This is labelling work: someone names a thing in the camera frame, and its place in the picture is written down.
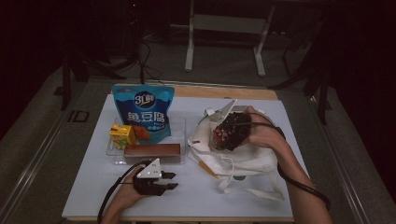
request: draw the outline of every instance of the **white table leg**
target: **white table leg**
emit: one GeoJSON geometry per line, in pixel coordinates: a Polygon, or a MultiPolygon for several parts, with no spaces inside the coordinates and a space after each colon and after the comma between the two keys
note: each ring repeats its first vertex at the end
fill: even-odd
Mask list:
{"type": "Polygon", "coordinates": [[[187,72],[192,71],[192,60],[194,56],[194,0],[190,0],[190,26],[189,26],[189,45],[187,46],[186,66],[187,72]]]}
{"type": "Polygon", "coordinates": [[[265,77],[264,64],[262,62],[262,46],[264,45],[265,38],[268,35],[268,29],[270,28],[271,19],[274,15],[274,11],[275,11],[275,6],[272,6],[266,22],[262,26],[262,38],[260,40],[260,43],[258,46],[253,48],[254,58],[256,59],[256,66],[259,77],[265,77]]]}

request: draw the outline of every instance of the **right hand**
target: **right hand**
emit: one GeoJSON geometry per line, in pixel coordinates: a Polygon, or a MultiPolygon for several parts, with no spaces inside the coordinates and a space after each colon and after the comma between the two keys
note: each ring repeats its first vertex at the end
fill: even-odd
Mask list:
{"type": "MultiPolygon", "coordinates": [[[[249,113],[252,122],[267,123],[271,122],[258,112],[253,106],[248,106],[244,113],[249,113]]],[[[258,147],[269,147],[277,149],[286,143],[285,138],[275,129],[263,125],[252,125],[250,135],[245,139],[243,144],[250,143],[258,147]]]]}

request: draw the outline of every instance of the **dark object held in hand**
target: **dark object held in hand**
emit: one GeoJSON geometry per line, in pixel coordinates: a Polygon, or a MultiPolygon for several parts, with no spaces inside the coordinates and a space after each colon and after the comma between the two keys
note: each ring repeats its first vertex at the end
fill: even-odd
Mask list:
{"type": "Polygon", "coordinates": [[[244,113],[230,113],[213,131],[212,146],[217,150],[233,151],[250,135],[251,117],[244,113]]]}

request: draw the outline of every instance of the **wire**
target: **wire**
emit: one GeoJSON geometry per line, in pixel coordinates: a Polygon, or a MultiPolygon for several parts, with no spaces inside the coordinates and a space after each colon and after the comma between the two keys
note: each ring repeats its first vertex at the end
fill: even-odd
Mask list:
{"type": "Polygon", "coordinates": [[[277,171],[279,172],[279,175],[284,178],[286,181],[288,181],[289,183],[291,183],[293,186],[302,189],[303,191],[306,191],[314,196],[317,196],[318,198],[320,198],[325,204],[326,204],[326,209],[328,211],[330,211],[330,207],[331,207],[331,202],[330,200],[320,191],[312,189],[310,187],[308,187],[305,184],[302,184],[298,181],[295,181],[293,179],[291,179],[290,177],[288,177],[287,175],[285,175],[285,173],[283,172],[282,168],[280,168],[279,163],[277,164],[277,171]]]}
{"type": "Polygon", "coordinates": [[[144,72],[146,72],[147,75],[149,75],[152,79],[157,80],[158,82],[160,82],[161,84],[163,84],[164,86],[166,86],[161,80],[160,77],[163,75],[163,73],[157,69],[151,68],[148,65],[146,65],[148,59],[149,59],[149,55],[151,53],[151,48],[149,47],[148,44],[146,44],[144,41],[141,41],[141,44],[146,46],[148,49],[148,55],[146,56],[145,60],[143,60],[140,56],[138,57],[138,61],[140,63],[140,82],[141,84],[145,84],[145,78],[144,78],[144,72]],[[154,76],[149,72],[149,69],[159,73],[158,76],[154,76]]]}

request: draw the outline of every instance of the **human arm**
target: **human arm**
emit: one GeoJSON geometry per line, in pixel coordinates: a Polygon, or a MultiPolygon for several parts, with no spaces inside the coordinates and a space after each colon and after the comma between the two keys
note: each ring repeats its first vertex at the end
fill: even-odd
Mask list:
{"type": "Polygon", "coordinates": [[[137,203],[142,198],[148,197],[147,195],[139,194],[135,189],[133,183],[133,176],[138,171],[135,168],[131,174],[125,176],[123,184],[117,191],[110,205],[105,211],[101,224],[115,224],[119,223],[122,212],[137,203]]]}
{"type": "MultiPolygon", "coordinates": [[[[252,106],[249,106],[245,113],[250,114],[252,122],[271,124],[268,119],[258,115],[252,106]]],[[[315,189],[315,185],[297,161],[291,147],[277,130],[263,125],[252,125],[250,135],[244,143],[271,148],[286,176],[315,189]]],[[[326,205],[320,198],[295,187],[289,182],[286,183],[296,223],[332,223],[326,205]]]]}

